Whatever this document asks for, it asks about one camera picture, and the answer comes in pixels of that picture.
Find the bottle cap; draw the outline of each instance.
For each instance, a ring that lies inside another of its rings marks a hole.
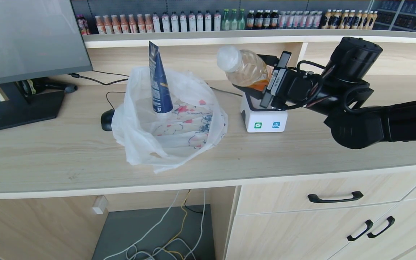
[[[216,54],[216,64],[225,72],[234,72],[242,64],[242,53],[235,46],[222,46]]]

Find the monitor screen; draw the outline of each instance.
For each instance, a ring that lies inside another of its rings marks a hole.
[[[70,0],[0,0],[0,83],[88,70]]]

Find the store shelf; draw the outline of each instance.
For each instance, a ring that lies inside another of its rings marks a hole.
[[[409,15],[409,16],[414,16],[414,17],[416,17],[416,14],[414,14],[414,13],[403,13],[403,12],[399,12],[399,14],[402,14],[402,15]]]
[[[405,30],[405,31],[411,31],[411,32],[416,33],[416,30],[413,30],[413,29],[410,29],[410,28],[404,28],[404,27],[401,27],[401,26],[393,25],[393,28],[397,28],[397,29],[401,29],[401,30]]]
[[[391,26],[389,23],[375,22],[376,25]]]
[[[245,43],[339,42],[344,36],[385,43],[416,43],[416,33],[378,30],[293,29],[254,31],[204,31],[84,35],[87,48],[147,47],[149,41],[159,46],[203,46]]]

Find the toothpaste tube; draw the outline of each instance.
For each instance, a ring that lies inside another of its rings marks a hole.
[[[149,42],[149,68],[152,87],[152,107],[157,114],[171,113],[173,102],[166,80],[165,70],[161,62],[158,46]]]

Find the green bottle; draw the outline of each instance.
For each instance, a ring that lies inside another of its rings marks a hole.
[[[240,20],[238,21],[238,29],[245,30],[245,9],[240,9]]]
[[[229,9],[224,10],[224,17],[222,18],[221,30],[229,31],[230,30],[230,21],[229,21]]]
[[[237,29],[238,21],[237,21],[237,10],[232,9],[231,14],[231,30],[234,31]]]

